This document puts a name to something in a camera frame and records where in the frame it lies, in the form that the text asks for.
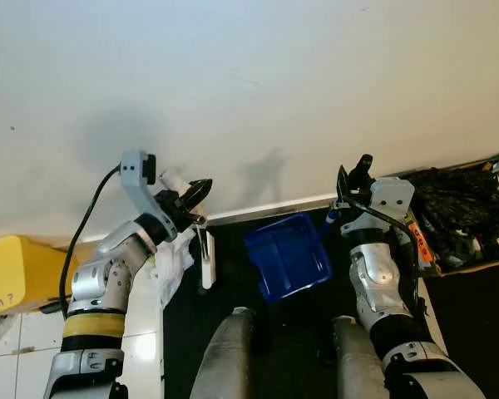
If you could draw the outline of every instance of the metal cylinder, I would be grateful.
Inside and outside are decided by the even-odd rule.
[[[235,308],[205,349],[190,399],[246,399],[250,388],[253,311]]]
[[[338,366],[338,399],[388,399],[382,364],[369,335],[354,318],[333,322]]]

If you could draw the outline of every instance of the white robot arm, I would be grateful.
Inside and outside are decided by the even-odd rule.
[[[399,294],[399,269],[383,233],[391,227],[402,229],[417,249],[415,238],[403,224],[414,188],[398,178],[371,179],[371,161],[371,155],[364,155],[349,175],[340,168],[338,200],[333,207],[337,210],[330,214],[349,218],[341,226],[342,235],[351,242],[349,277],[357,296],[358,316],[382,361],[390,397],[483,399],[478,386],[418,321],[422,309],[417,301],[409,310]]]
[[[124,319],[133,278],[157,245],[178,231],[205,220],[190,211],[210,191],[212,180],[197,180],[181,197],[171,190],[153,196],[155,157],[143,151],[124,153],[121,183],[141,215],[105,237],[91,260],[72,278],[61,351],[52,361],[44,399],[127,398],[115,381],[122,374]]]

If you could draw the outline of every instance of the blue basket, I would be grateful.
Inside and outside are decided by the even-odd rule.
[[[246,235],[249,260],[260,270],[268,303],[333,277],[325,249],[306,213],[295,214]]]

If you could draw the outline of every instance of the black floor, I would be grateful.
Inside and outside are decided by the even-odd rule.
[[[324,216],[325,211],[311,213],[315,225],[320,225]],[[211,292],[199,290],[198,265],[185,273],[164,313],[167,399],[189,397],[207,343],[236,306],[247,306],[259,315],[252,364],[254,397],[336,398],[336,370],[329,365],[333,357],[329,322],[355,312],[354,291],[348,282],[348,250],[336,233],[328,234],[324,244],[334,277],[267,306],[258,290],[259,274],[245,256],[243,238],[276,219],[280,218],[214,229],[218,281]],[[193,242],[191,252],[196,250]]]
[[[499,399],[499,266],[426,284],[451,359]]]
[[[310,214],[314,224],[321,225],[325,210]],[[257,287],[259,275],[245,256],[243,238],[277,219],[281,218],[213,229],[218,275],[217,283],[208,293],[200,290],[199,262],[185,272],[180,289],[164,312],[167,399],[189,397],[210,338],[236,306],[247,306],[259,315],[252,365],[253,397],[336,398],[329,321],[341,314],[356,314],[354,291],[348,278],[348,247],[337,232],[330,231],[324,246],[333,265],[333,278],[267,306]],[[200,258],[196,240],[190,250],[195,259]],[[467,285],[467,276],[473,275],[462,279],[439,278],[428,281],[427,286],[448,351],[485,392],[497,395],[488,398],[497,399],[499,302],[493,302],[492,298],[499,301],[499,275],[487,280],[488,290],[484,283],[479,283],[480,278],[473,279],[477,286]],[[453,288],[452,279],[458,280],[458,289]]]

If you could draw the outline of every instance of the black cable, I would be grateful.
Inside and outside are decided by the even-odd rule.
[[[59,279],[59,303],[61,304],[61,312],[63,313],[63,318],[67,319],[67,310],[68,310],[68,302],[66,296],[66,284],[67,284],[67,275],[68,268],[70,267],[70,261],[72,260],[72,254],[74,253],[74,246],[76,245],[76,241],[82,233],[83,228],[85,227],[86,222],[89,220],[91,216],[92,210],[94,209],[94,205],[100,196],[101,189],[106,185],[107,181],[113,176],[116,172],[120,170],[120,165],[117,165],[113,168],[100,182],[94,195],[92,196],[91,203],[89,207],[86,209],[85,215],[83,216],[83,220],[80,223],[79,227],[76,230],[76,233],[72,237],[70,245],[68,246],[67,256],[65,257],[65,263],[63,264],[63,269],[61,271],[61,278]]]
[[[410,239],[410,244],[413,247],[413,286],[414,286],[413,287],[413,306],[414,306],[413,312],[414,312],[415,316],[419,316],[421,314],[420,309],[418,308],[418,298],[417,298],[417,296],[418,296],[417,285],[418,285],[418,281],[419,281],[419,262],[417,261],[417,257],[419,256],[419,253],[417,251],[416,237],[414,237],[413,232],[405,224],[398,222],[397,220],[379,212],[378,210],[375,210],[374,208],[370,208],[364,204],[361,204],[360,202],[358,202],[357,200],[355,200],[351,197],[344,196],[343,200],[345,202],[347,202],[348,204],[350,204],[351,206],[353,206],[357,209],[360,209],[360,210],[366,212],[367,214],[370,214],[378,219],[381,219],[381,220],[385,221],[386,223],[392,225],[393,227],[396,227],[396,228],[402,230]]]

